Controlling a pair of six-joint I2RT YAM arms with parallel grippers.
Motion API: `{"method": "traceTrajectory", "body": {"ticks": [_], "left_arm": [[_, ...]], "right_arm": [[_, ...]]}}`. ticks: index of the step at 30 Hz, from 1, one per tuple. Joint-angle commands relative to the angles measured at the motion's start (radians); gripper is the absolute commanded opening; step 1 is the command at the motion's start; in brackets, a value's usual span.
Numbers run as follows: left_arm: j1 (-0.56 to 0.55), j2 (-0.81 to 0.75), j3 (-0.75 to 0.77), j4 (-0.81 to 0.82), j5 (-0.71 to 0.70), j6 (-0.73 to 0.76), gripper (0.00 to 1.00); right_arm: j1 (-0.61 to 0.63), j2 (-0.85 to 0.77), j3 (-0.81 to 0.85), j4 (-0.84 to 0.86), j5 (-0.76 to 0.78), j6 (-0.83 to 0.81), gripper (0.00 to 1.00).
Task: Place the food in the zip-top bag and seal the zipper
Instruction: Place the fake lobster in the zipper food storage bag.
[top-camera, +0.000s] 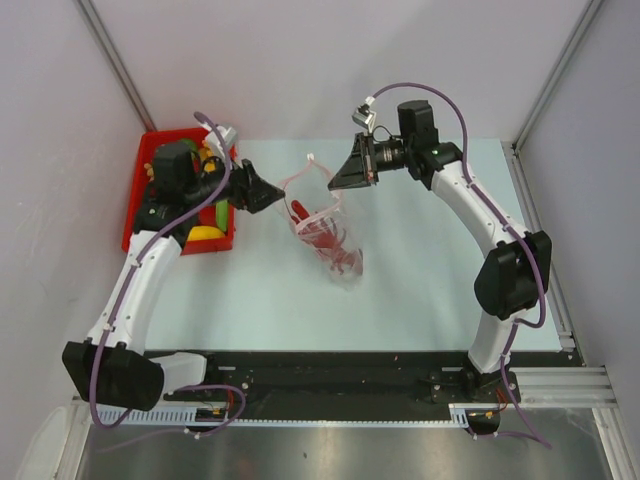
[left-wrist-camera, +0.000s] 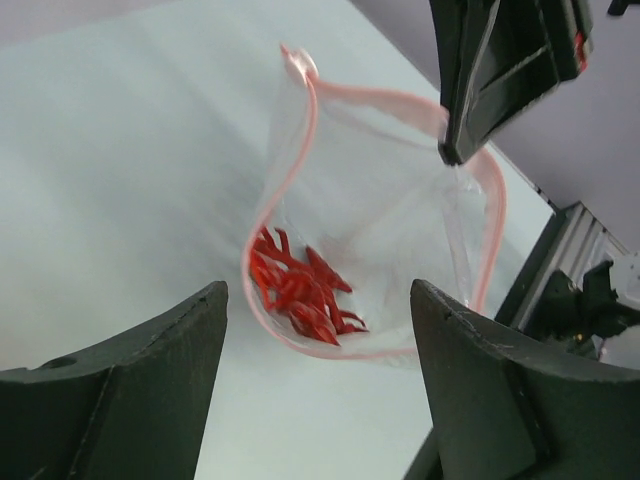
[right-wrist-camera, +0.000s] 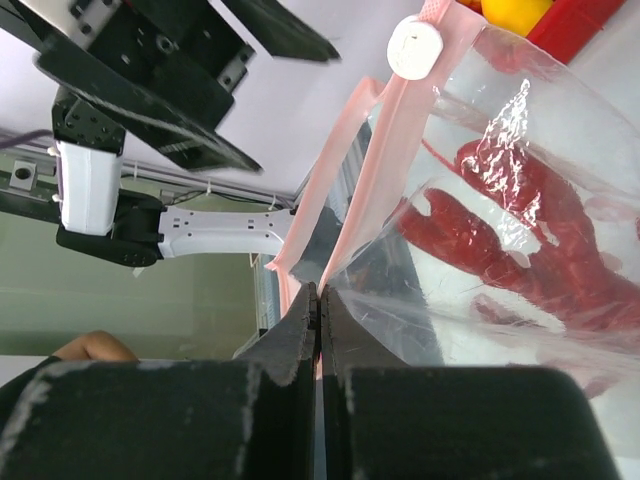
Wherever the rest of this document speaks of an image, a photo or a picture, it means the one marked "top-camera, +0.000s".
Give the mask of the green toy vegetable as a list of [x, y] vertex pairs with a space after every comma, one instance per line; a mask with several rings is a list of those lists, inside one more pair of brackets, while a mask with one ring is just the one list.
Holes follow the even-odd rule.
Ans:
[[215, 226], [224, 234], [229, 228], [229, 203], [224, 200], [215, 204]]

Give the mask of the clear zip top bag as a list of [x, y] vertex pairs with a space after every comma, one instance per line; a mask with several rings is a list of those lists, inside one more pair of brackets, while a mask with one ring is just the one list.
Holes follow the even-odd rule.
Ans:
[[364, 252], [346, 195], [327, 188], [332, 178], [326, 166], [307, 154], [304, 167], [278, 183], [285, 197], [276, 209], [325, 276], [349, 291], [363, 277]]

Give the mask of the red toy lobster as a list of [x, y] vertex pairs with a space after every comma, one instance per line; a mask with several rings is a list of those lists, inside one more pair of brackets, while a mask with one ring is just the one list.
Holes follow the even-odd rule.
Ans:
[[310, 247], [331, 274], [363, 274], [363, 252], [349, 232], [340, 204], [311, 213], [299, 200], [286, 206], [294, 235]]

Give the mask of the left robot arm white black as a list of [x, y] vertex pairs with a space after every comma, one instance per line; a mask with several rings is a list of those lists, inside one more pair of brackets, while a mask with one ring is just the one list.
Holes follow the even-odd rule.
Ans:
[[66, 344], [62, 361], [81, 398], [91, 407], [108, 405], [149, 411], [161, 397], [184, 387], [197, 398], [214, 397], [220, 374], [204, 356], [174, 353], [145, 357], [146, 337], [160, 289], [182, 254], [200, 211], [220, 201], [252, 214], [282, 200], [252, 163], [228, 152], [204, 171], [184, 141], [159, 146], [153, 178], [134, 216], [126, 262], [94, 327], [82, 342]]

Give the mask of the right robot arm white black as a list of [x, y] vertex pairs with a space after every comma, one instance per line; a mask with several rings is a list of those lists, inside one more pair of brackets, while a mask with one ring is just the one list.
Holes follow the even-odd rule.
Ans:
[[463, 393], [484, 401], [506, 377], [519, 326], [545, 324], [552, 242], [543, 231], [531, 232], [513, 220], [482, 188], [465, 160], [465, 152], [443, 143], [432, 106], [413, 100], [397, 108], [399, 133], [376, 141], [374, 100], [367, 98], [353, 120], [363, 127], [351, 153], [329, 181], [331, 190], [376, 184], [381, 173], [405, 169], [433, 192], [470, 232], [484, 257], [474, 281], [482, 313], [461, 376]]

